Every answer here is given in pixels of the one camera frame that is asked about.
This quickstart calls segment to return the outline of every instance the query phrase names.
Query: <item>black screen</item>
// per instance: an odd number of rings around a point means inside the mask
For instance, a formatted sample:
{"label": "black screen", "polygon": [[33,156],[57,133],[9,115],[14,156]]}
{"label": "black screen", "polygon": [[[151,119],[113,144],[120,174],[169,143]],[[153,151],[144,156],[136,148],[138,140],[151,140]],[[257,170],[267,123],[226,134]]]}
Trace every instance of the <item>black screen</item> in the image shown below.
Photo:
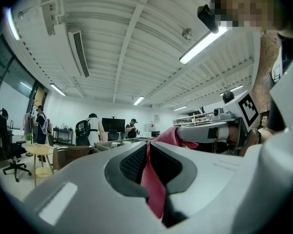
{"label": "black screen", "polygon": [[102,125],[105,132],[111,132],[111,130],[116,130],[117,132],[125,131],[124,119],[102,118]]}

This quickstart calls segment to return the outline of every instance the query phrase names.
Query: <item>pink cloth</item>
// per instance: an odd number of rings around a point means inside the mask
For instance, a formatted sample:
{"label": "pink cloth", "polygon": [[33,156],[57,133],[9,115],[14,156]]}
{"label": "pink cloth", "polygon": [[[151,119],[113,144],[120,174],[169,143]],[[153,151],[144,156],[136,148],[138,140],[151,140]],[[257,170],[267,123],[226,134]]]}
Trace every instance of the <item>pink cloth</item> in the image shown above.
{"label": "pink cloth", "polygon": [[[176,135],[176,129],[177,127],[171,127],[151,141],[159,141],[174,146],[185,144],[189,148],[196,148],[198,146],[198,144],[194,142],[181,141]],[[142,173],[141,185],[147,190],[149,195],[147,204],[158,218],[162,218],[165,206],[166,188],[156,175],[150,162],[151,141],[147,144],[146,167]]]}

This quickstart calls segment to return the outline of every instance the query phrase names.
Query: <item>round table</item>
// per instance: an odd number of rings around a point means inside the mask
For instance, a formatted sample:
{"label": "round table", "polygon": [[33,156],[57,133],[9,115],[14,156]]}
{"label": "round table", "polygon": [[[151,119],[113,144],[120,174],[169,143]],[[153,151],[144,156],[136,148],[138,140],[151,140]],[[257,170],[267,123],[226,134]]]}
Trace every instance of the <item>round table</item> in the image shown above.
{"label": "round table", "polygon": [[[51,163],[49,161],[49,154],[53,154],[53,148],[49,145],[42,145],[42,144],[31,144],[26,145],[25,150],[31,154],[34,155],[34,180],[35,180],[35,186],[37,185],[36,177],[49,177],[53,172],[53,168],[51,166]],[[49,163],[50,169],[47,167],[43,167],[43,157],[41,158],[41,165],[42,167],[36,168],[36,156],[46,156],[46,159]]]}

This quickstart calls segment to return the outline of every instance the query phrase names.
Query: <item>white ceiling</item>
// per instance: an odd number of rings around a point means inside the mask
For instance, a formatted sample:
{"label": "white ceiling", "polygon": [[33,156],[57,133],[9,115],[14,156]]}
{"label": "white ceiling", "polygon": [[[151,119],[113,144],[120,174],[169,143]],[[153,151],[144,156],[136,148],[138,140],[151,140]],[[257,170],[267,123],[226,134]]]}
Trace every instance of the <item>white ceiling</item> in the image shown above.
{"label": "white ceiling", "polygon": [[[55,2],[20,0],[13,17],[35,71],[68,96],[125,104],[145,96],[143,106],[177,108],[249,83],[257,73],[252,32],[227,32],[187,65],[179,62],[208,32],[196,15],[208,0],[63,1],[64,22],[82,31],[87,78],[69,77],[51,51],[47,27],[56,24]],[[52,21],[42,12],[46,8]],[[190,42],[182,37],[185,28],[193,30]]]}

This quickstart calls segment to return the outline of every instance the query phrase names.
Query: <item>ceiling light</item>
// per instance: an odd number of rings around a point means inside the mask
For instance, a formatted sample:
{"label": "ceiling light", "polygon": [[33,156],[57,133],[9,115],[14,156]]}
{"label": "ceiling light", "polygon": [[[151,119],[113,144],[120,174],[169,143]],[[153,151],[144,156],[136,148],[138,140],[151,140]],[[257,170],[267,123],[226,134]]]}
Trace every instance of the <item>ceiling light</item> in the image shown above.
{"label": "ceiling light", "polygon": [[141,100],[143,100],[144,98],[145,98],[144,96],[140,96],[133,105],[134,106],[138,105],[141,102]]}
{"label": "ceiling light", "polygon": [[207,48],[211,43],[216,41],[224,33],[227,32],[229,28],[219,27],[217,34],[209,33],[205,38],[193,45],[183,56],[180,57],[179,61],[183,64],[187,64],[192,58],[199,54],[202,50]]}
{"label": "ceiling light", "polygon": [[28,87],[26,84],[24,84],[24,83],[22,83],[22,82],[21,82],[21,84],[24,85],[26,88],[29,88],[30,90],[32,90],[32,89],[31,89],[30,87]]}
{"label": "ceiling light", "polygon": [[7,19],[8,19],[8,22],[9,22],[9,25],[10,25],[10,28],[12,30],[12,33],[15,37],[16,40],[19,40],[20,39],[20,36],[16,30],[16,27],[14,25],[14,22],[13,22],[13,18],[12,18],[12,13],[11,13],[11,8],[8,9],[7,13],[6,13],[6,16],[7,16]]}
{"label": "ceiling light", "polygon": [[243,85],[240,85],[240,86],[237,86],[235,88],[230,89],[230,91],[232,92],[232,91],[237,90],[237,89],[242,88],[242,87],[243,87]]}
{"label": "ceiling light", "polygon": [[53,87],[53,89],[57,91],[60,95],[66,96],[66,94],[64,94],[55,84],[52,83],[50,84],[50,86]]}
{"label": "ceiling light", "polygon": [[180,108],[174,109],[174,111],[177,111],[177,110],[180,110],[180,109],[184,109],[186,107],[188,107],[188,106],[184,106],[184,107],[180,107]]}

